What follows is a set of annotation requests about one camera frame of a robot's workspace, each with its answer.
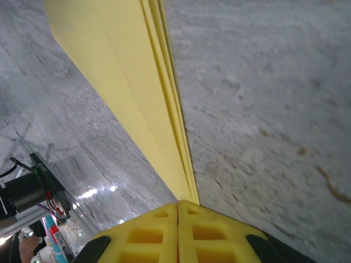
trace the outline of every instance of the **human hand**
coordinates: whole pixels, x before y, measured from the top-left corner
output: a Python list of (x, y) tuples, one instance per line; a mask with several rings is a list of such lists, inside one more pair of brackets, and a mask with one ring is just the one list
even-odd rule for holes
[(39, 238), (37, 236), (31, 236), (25, 238), (19, 244), (20, 256), (22, 263), (30, 263), (32, 257), (34, 257), (34, 250), (39, 245)]

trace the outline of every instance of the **yellow foam board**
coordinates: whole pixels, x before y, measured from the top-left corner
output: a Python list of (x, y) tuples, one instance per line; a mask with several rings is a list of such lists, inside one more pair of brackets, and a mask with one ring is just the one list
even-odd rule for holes
[(260, 263), (247, 235), (267, 239), (258, 229), (201, 207), (178, 203), (180, 263)]
[(43, 2), (54, 38), (175, 197), (199, 203), (162, 1)]
[(111, 238), (98, 263), (177, 263), (177, 222), (177, 204), (167, 204), (97, 234)]

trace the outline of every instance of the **yellow plastic block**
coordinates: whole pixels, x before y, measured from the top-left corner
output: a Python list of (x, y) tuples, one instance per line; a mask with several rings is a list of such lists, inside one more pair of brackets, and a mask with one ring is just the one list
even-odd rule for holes
[(199, 203), (161, 0), (44, 0), (54, 38), (179, 200)]
[(260, 263), (247, 235), (267, 239), (258, 229), (197, 204), (178, 203), (180, 263)]
[(177, 263), (177, 223), (177, 204), (167, 204), (97, 234), (111, 238), (98, 263)]

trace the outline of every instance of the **gray marble floor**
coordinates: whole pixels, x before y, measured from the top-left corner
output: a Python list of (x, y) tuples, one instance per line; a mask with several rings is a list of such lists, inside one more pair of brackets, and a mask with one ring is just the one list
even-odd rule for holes
[[(319, 262), (350, 262), (351, 2), (165, 6), (202, 205)], [(39, 0), (0, 1), (1, 171), (25, 161), (18, 135), (101, 229), (175, 201), (52, 39)]]

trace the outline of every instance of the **marble surface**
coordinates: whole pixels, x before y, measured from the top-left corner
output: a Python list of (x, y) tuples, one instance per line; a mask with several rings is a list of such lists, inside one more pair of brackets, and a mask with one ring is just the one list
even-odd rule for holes
[[(165, 7), (202, 205), (318, 262), (350, 262), (350, 204), (316, 167), (350, 198), (351, 2)], [(52, 39), (39, 0), (0, 1), (1, 171), (26, 161), (19, 135), (100, 229), (175, 201)]]
[(101, 230), (176, 201), (55, 42), (41, 1), (0, 1), (0, 171), (28, 161), (19, 136)]
[(351, 262), (351, 2), (165, 6), (201, 204)]

